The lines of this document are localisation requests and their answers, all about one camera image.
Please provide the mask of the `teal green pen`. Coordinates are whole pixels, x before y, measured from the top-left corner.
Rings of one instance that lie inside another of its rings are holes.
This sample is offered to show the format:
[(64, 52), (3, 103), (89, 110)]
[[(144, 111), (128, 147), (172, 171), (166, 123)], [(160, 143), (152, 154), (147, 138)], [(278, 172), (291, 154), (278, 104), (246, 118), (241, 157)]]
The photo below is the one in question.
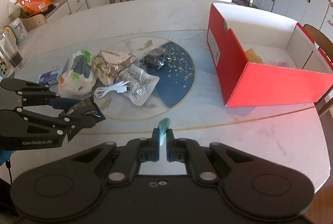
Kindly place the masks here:
[(164, 138), (166, 136), (167, 130), (171, 124), (171, 120), (169, 118), (164, 118), (158, 123), (159, 130), (159, 146), (163, 146)]

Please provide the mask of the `white tissue pack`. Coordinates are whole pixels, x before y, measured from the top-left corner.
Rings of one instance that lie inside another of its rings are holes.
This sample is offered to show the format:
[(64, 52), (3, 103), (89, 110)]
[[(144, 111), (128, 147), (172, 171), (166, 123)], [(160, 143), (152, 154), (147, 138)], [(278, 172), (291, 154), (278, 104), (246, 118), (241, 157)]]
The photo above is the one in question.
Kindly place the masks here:
[(97, 81), (92, 60), (90, 51), (79, 50), (66, 61), (58, 82), (61, 97), (78, 98), (92, 92)]

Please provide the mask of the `blue snack bar wrapper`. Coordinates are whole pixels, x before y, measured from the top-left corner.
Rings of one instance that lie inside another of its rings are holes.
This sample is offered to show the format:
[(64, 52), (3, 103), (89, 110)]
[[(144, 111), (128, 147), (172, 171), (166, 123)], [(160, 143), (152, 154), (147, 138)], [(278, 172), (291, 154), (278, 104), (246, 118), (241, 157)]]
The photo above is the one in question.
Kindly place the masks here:
[(38, 83), (44, 85), (58, 84), (61, 73), (62, 71), (59, 68), (56, 70), (45, 72), (39, 76)]

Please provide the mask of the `white printed sachet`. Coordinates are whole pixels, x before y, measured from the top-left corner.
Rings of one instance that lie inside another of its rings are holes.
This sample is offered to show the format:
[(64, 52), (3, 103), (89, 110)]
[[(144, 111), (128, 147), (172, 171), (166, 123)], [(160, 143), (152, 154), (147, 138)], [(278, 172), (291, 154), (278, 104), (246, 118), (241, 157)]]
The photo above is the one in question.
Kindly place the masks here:
[(117, 76), (117, 82), (126, 82), (124, 95), (136, 106), (142, 106), (152, 94), (160, 78), (132, 64)]

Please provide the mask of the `silver foil snack bag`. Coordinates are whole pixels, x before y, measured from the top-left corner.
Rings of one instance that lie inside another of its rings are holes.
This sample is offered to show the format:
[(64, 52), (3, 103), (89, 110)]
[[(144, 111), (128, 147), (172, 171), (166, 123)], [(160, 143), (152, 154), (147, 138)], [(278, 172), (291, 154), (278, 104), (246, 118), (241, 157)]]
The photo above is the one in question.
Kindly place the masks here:
[(131, 53), (101, 49), (93, 58), (93, 72), (100, 82), (111, 85), (122, 70), (128, 68), (137, 57)]

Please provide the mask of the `rubiks cube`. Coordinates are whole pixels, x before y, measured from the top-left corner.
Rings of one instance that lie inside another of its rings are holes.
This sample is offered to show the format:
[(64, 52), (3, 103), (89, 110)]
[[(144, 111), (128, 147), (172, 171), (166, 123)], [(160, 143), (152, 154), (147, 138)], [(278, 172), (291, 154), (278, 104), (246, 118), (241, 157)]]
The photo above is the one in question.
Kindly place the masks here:
[(0, 80), (10, 77), (13, 73), (12, 66), (0, 58)]

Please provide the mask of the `glass jar dark contents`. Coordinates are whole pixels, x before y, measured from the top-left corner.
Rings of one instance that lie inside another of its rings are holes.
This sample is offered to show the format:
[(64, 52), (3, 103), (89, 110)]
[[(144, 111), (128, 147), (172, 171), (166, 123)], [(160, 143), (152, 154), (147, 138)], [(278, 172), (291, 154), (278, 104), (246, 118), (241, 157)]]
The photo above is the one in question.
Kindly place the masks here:
[(5, 63), (9, 64), (14, 71), (20, 70), (25, 63), (15, 41), (6, 29), (1, 29), (1, 58)]

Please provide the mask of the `black wrapped snack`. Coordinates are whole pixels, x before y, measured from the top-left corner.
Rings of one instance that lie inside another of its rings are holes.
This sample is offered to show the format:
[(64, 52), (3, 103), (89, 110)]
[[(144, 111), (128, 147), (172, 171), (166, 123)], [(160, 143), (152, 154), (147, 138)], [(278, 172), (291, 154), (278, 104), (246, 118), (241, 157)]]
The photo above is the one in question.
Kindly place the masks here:
[(165, 48), (154, 48), (145, 54), (140, 63), (146, 65), (148, 68), (159, 70), (170, 60), (170, 53)]

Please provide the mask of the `white side cabinet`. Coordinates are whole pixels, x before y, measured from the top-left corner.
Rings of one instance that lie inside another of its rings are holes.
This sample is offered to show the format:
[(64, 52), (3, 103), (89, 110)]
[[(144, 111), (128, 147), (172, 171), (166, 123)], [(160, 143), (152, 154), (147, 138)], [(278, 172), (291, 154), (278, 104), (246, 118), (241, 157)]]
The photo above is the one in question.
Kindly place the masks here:
[(47, 23), (89, 8), (86, 0), (54, 0), (54, 4), (55, 9), (45, 16)]

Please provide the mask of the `yellow plush toy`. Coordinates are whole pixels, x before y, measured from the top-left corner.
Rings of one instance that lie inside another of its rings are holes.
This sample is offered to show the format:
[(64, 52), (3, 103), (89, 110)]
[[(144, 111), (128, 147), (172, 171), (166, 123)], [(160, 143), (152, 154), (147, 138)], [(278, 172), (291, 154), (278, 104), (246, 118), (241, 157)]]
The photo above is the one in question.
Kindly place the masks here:
[(245, 51), (245, 55), (249, 62), (252, 63), (263, 63), (262, 58), (257, 55), (254, 51), (254, 49), (250, 48)]

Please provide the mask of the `pink wrapped bun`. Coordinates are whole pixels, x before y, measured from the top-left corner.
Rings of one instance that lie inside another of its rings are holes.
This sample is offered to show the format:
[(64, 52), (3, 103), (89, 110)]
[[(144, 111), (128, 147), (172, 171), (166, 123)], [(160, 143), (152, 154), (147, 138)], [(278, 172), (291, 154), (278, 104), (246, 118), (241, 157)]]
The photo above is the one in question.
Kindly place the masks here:
[(295, 65), (295, 63), (293, 61), (283, 61), (283, 60), (280, 60), (280, 61), (278, 61), (276, 63), (276, 66), (297, 69), (297, 66)]

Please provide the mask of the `red cardboard box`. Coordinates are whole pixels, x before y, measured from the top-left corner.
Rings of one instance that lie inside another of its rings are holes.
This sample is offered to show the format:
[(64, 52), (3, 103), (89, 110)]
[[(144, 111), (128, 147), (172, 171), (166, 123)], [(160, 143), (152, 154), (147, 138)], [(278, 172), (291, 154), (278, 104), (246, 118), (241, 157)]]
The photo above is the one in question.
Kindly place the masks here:
[[(213, 3), (207, 43), (227, 107), (317, 102), (332, 86), (332, 73), (318, 60), (299, 22), (268, 11)], [(263, 63), (249, 62), (254, 49)], [(278, 67), (280, 60), (295, 68)]]

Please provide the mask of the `wooden chair right side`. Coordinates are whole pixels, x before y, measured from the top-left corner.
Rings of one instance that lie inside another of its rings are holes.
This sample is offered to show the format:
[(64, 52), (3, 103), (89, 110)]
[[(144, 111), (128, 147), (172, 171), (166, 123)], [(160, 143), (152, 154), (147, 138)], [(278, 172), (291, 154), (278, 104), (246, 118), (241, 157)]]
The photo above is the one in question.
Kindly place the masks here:
[[(330, 70), (330, 73), (332, 73), (332, 41), (324, 33), (312, 25), (305, 24), (303, 28), (305, 29), (307, 36), (314, 44), (314, 54), (321, 64), (324, 65), (324, 69), (327, 71)], [(319, 117), (326, 115), (326, 113), (332, 109), (332, 97), (326, 102), (326, 98), (331, 92), (332, 86), (330, 86), (327, 92), (316, 103)]]

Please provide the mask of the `white wall cabinets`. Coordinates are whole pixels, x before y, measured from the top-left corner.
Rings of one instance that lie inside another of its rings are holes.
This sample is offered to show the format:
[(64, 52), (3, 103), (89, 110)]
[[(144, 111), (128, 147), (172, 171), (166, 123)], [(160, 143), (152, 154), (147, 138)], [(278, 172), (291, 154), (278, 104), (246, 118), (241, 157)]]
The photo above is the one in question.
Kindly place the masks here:
[(253, 6), (292, 18), (301, 25), (319, 29), (328, 10), (329, 0), (253, 0)]

